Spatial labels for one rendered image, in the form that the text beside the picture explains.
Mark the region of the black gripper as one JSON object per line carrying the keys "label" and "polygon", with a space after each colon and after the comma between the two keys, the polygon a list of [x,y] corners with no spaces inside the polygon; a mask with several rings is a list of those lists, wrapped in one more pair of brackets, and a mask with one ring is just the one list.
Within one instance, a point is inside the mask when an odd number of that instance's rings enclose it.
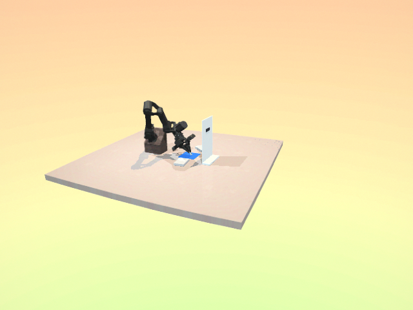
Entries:
{"label": "black gripper", "polygon": [[[182,137],[184,137],[183,133],[180,132],[179,134],[175,135],[175,138],[178,138],[178,136],[182,135]],[[191,134],[189,137],[185,138],[182,142],[182,144],[180,144],[179,146],[174,145],[172,147],[172,150],[175,151],[178,147],[179,149],[184,149],[185,151],[187,151],[188,153],[191,152],[191,148],[190,148],[190,140],[192,140],[195,137],[195,134]],[[184,144],[185,143],[185,144]],[[190,151],[190,152],[189,152]]]}

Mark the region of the blue flat square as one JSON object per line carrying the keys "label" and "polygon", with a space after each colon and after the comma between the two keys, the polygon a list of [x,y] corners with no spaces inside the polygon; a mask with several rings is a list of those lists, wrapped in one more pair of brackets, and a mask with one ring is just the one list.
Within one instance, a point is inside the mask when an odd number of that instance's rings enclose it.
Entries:
{"label": "blue flat square", "polygon": [[188,159],[194,160],[196,157],[198,157],[200,155],[198,153],[193,153],[193,152],[191,152],[191,153],[192,153],[192,155],[190,155],[190,153],[188,153],[188,152],[184,152],[178,158],[188,158]]}

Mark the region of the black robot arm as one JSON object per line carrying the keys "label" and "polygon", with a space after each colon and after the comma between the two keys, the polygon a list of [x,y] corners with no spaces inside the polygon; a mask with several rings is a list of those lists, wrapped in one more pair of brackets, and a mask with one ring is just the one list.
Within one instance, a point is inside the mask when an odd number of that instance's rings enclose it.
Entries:
{"label": "black robot arm", "polygon": [[[156,109],[156,112],[152,112],[152,107]],[[163,108],[158,106],[156,103],[150,100],[144,101],[144,106],[143,106],[143,114],[145,115],[145,139],[148,139],[148,142],[151,141],[156,141],[157,140],[157,133],[154,132],[154,124],[151,124],[151,119],[152,116],[158,116],[160,119],[162,125],[163,125],[163,131],[166,133],[172,133],[174,136],[179,134],[182,130],[186,129],[188,127],[188,124],[186,121],[179,121],[176,123],[175,121],[169,121],[167,120],[167,117],[163,111]],[[174,144],[176,146],[179,146],[182,144],[184,137],[182,135],[178,136],[178,138],[174,138],[175,142]]]}

